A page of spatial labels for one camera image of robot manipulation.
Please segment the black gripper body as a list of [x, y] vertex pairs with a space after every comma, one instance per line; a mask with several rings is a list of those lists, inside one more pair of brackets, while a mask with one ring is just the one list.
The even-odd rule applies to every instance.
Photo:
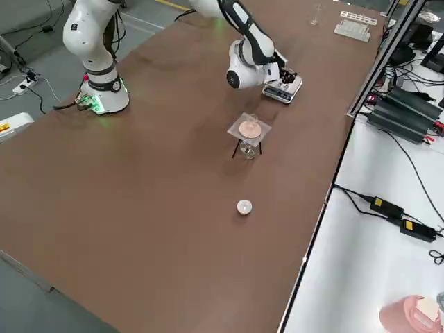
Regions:
[[280, 75], [285, 75], [287, 72], [287, 59], [278, 50], [275, 50], [273, 54], [273, 61], [277, 63]]

